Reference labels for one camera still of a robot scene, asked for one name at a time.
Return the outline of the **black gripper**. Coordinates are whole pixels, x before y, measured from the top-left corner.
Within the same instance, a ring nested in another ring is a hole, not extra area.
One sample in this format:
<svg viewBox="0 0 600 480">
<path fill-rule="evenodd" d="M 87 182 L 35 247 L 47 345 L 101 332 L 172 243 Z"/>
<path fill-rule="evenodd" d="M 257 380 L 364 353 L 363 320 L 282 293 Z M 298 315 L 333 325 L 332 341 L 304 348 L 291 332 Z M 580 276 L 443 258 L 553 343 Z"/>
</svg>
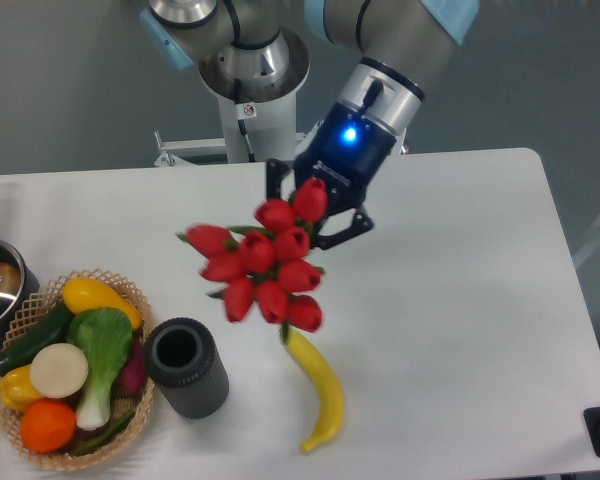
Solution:
<svg viewBox="0 0 600 480">
<path fill-rule="evenodd" d="M 293 191 L 284 194 L 283 181 L 293 170 L 296 186 L 310 177 L 322 179 L 327 190 L 337 191 L 337 198 L 328 208 L 333 216 L 314 225 L 311 247 L 337 247 L 374 228 L 374 221 L 361 205 L 370 182 L 395 143 L 392 134 L 336 103 L 294 163 L 276 158 L 265 162 L 265 198 L 289 200 Z"/>
</svg>

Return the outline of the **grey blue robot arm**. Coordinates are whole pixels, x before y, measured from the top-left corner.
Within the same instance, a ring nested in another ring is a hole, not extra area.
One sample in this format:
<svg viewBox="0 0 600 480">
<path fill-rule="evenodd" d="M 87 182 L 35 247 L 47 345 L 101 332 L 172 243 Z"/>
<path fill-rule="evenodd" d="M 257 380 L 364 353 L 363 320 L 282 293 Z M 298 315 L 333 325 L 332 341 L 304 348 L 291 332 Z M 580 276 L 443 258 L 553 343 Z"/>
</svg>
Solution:
<svg viewBox="0 0 600 480">
<path fill-rule="evenodd" d="M 145 33 L 174 68 L 196 67 L 216 97 L 226 155 L 262 161 L 266 194 L 316 177 L 327 186 L 328 216 L 352 213 L 344 230 L 312 244 L 329 249 L 368 232 L 369 184 L 397 150 L 433 79 L 474 22 L 475 1 L 307 1 L 306 23 L 360 60 L 307 146 L 296 146 L 296 94 L 309 73 L 302 39 L 283 26 L 277 1 L 152 1 Z"/>
</svg>

